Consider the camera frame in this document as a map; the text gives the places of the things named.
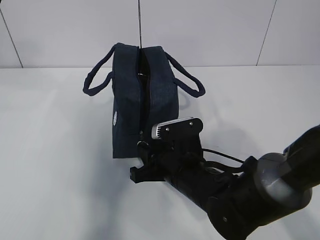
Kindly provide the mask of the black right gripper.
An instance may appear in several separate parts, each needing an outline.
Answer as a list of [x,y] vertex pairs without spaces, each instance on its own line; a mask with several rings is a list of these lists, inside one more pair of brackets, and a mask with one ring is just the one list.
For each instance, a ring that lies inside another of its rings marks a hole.
[[143,182],[164,182],[183,169],[198,165],[203,157],[199,136],[165,142],[154,140],[150,144],[141,140],[137,143],[138,157],[142,167],[130,168],[130,179]]

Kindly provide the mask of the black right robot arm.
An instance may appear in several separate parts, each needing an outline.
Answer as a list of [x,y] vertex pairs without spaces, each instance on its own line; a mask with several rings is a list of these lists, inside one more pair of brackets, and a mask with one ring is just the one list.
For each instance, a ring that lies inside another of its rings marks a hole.
[[283,153],[248,157],[239,167],[208,161],[200,119],[158,124],[153,143],[140,141],[142,167],[130,169],[134,183],[167,182],[207,213],[226,240],[305,208],[320,183],[320,128],[314,126]]

